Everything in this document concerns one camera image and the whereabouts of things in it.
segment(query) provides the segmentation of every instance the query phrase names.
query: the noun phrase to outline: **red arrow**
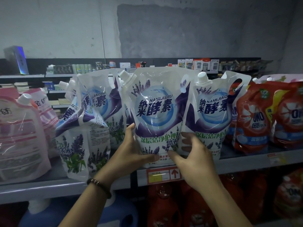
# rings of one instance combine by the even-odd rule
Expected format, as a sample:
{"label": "red arrow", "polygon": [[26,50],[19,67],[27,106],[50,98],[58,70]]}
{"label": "red arrow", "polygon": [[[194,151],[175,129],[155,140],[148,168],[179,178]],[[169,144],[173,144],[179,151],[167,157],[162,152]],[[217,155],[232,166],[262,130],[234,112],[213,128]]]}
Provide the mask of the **red arrow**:
{"label": "red arrow", "polygon": [[172,171],[172,175],[174,175],[175,176],[175,178],[176,178],[176,174],[178,174],[179,172],[178,171],[176,171],[175,169]]}

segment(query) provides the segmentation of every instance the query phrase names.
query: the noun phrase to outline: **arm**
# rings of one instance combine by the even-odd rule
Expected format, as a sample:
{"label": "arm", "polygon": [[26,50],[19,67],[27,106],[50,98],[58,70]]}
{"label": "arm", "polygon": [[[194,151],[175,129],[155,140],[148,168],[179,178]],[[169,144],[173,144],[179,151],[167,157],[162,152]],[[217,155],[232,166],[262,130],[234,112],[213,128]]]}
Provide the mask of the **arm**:
{"label": "arm", "polygon": [[[143,164],[159,160],[158,155],[142,155],[132,136],[134,123],[125,132],[121,146],[94,179],[110,189],[112,183],[135,171]],[[107,196],[94,184],[90,184],[65,216],[59,227],[95,227],[101,217]]]}
{"label": "arm", "polygon": [[212,210],[220,227],[252,227],[230,194],[222,185],[216,173],[211,152],[194,133],[182,133],[183,147],[190,152],[187,159],[176,152],[168,151],[169,157],[176,163],[185,181],[198,191]]}

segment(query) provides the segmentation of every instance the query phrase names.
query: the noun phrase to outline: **person's left hand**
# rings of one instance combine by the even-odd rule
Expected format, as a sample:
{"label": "person's left hand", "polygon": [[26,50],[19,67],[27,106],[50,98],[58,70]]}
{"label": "person's left hand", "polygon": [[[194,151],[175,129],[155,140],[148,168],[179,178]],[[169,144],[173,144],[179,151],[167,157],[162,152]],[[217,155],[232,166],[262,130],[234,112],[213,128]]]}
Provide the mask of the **person's left hand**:
{"label": "person's left hand", "polygon": [[96,180],[100,180],[100,182],[103,182],[110,187],[116,179],[132,173],[143,166],[143,164],[159,160],[159,155],[143,155],[141,153],[139,144],[132,135],[134,128],[134,123],[127,127],[123,143],[119,146],[108,163],[106,163],[95,175],[94,178]]}

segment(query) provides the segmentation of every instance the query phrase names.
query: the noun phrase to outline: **hand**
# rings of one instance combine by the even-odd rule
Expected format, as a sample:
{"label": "hand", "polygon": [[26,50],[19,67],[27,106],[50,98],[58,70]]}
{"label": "hand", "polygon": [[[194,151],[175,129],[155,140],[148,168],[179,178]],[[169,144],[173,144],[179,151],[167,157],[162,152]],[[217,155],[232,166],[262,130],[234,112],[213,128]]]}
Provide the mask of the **hand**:
{"label": "hand", "polygon": [[201,194],[207,194],[214,183],[221,183],[216,173],[212,153],[194,133],[182,132],[182,136],[185,137],[182,139],[184,144],[192,145],[182,147],[183,151],[190,152],[187,159],[174,151],[168,151],[168,155],[179,168],[187,184]]}
{"label": "hand", "polygon": [[110,187],[116,179],[132,173],[143,164],[159,160],[159,155],[141,153],[139,144],[132,135],[134,128],[134,123],[127,127],[123,143],[108,163],[96,174],[94,177],[96,180],[100,180]]}

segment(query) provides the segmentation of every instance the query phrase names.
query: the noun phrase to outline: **forearm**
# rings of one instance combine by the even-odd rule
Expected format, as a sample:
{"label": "forearm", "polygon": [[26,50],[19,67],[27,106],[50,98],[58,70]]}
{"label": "forearm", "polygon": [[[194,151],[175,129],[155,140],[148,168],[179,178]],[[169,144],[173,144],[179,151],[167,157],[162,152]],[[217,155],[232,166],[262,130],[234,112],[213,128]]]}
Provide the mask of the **forearm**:
{"label": "forearm", "polygon": [[199,192],[212,210],[219,227],[252,227],[221,182],[211,182]]}
{"label": "forearm", "polygon": [[[102,172],[99,172],[94,178],[110,189],[112,181],[105,178]],[[97,226],[106,200],[107,195],[100,187],[89,184],[59,227]]]}

